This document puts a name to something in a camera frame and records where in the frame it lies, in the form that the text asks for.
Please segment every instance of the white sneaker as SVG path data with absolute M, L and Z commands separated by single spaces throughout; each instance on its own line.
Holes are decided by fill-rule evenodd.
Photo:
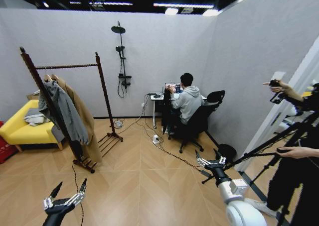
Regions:
M 258 209 L 259 211 L 269 215 L 270 217 L 275 218 L 277 215 L 277 211 L 273 211 L 270 208 L 268 208 L 266 202 L 260 202 L 260 201 L 249 199 L 249 198 L 245 198 L 245 202 L 249 203 L 255 209 Z

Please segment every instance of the yellow sofa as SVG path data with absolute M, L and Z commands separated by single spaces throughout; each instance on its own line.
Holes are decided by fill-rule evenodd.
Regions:
M 30 100 L 17 113 L 15 113 L 2 127 L 0 136 L 10 145 L 15 145 L 22 151 L 22 144 L 47 144 L 55 143 L 62 150 L 62 144 L 57 142 L 51 132 L 54 126 L 52 122 L 46 122 L 37 126 L 30 126 L 24 121 L 24 116 L 30 108 L 38 107 L 38 100 Z

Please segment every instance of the clothes rack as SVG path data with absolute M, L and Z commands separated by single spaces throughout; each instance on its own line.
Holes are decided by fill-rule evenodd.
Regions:
M 95 59 L 96 59 L 96 63 L 94 64 L 82 64 L 82 65 L 62 65 L 62 66 L 38 66 L 36 67 L 30 56 L 25 52 L 25 49 L 23 47 L 20 47 L 21 50 L 21 56 L 26 64 L 26 66 L 28 67 L 35 83 L 37 84 L 37 86 L 39 87 L 47 105 L 48 108 L 51 112 L 51 114 L 56 118 L 56 121 L 63 133 L 63 135 L 65 136 L 65 138 L 67 139 L 67 141 L 69 142 L 70 148 L 75 156 L 75 160 L 73 160 L 73 163 L 76 165 L 79 165 L 81 167 L 83 167 L 84 169 L 90 171 L 91 173 L 94 173 L 94 167 L 96 166 L 97 162 L 92 162 L 92 160 L 89 157 L 84 157 L 83 153 L 82 153 L 82 149 L 80 147 L 80 142 L 78 141 L 72 141 L 70 138 L 70 135 L 66 129 L 66 126 L 62 120 L 62 118 L 60 117 L 60 115 L 58 114 L 57 109 L 55 108 L 53 101 L 48 93 L 48 91 L 46 90 L 42 79 L 40 78 L 40 75 L 38 73 L 38 70 L 43 70 L 43 69 L 65 69 L 65 68 L 83 68 L 83 67 L 94 67 L 97 66 L 98 71 L 99 71 L 99 75 L 100 75 L 100 80 L 101 80 L 101 85 L 102 85 L 102 90 L 103 90 L 103 94 L 104 94 L 104 99 L 105 99 L 105 103 L 107 106 L 107 110 L 108 110 L 108 114 L 109 114 L 109 119 L 111 122 L 111 128 L 112 128 L 112 132 L 111 133 L 107 133 L 102 139 L 100 139 L 98 141 L 98 143 L 100 143 L 103 139 L 105 139 L 107 137 L 107 139 L 99 145 L 99 148 L 102 149 L 101 154 L 102 157 L 104 157 L 119 141 L 123 142 L 123 137 L 119 136 L 116 134 L 115 132 L 115 128 L 114 128 L 114 122 L 113 122 L 113 118 L 112 118 L 112 113 L 111 113 L 111 107 L 110 107 L 110 102 L 109 102 L 109 98 L 108 98 L 108 93 L 106 90 L 106 86 L 105 86 L 105 81 L 104 81 L 104 75 L 103 75 L 103 70 L 102 70 L 102 66 L 101 66 L 101 61 L 100 61 L 100 57 L 98 55 L 97 52 L 95 52 Z

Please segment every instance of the white desk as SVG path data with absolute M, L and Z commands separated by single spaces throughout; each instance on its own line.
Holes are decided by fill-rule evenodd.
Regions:
M 174 98 L 178 99 L 180 93 L 174 93 Z M 203 100 L 207 100 L 206 97 L 201 95 Z M 154 95 L 151 95 L 151 100 L 153 101 L 153 128 L 156 129 L 156 124 L 155 124 L 155 102 L 156 101 L 163 101 L 164 100 L 164 94 L 160 98 L 154 98 Z

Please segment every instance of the laptop screen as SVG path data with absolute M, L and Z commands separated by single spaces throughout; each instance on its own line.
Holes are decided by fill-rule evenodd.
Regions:
M 174 93 L 180 93 L 180 83 L 165 83 L 165 88 L 170 85 L 174 89 Z

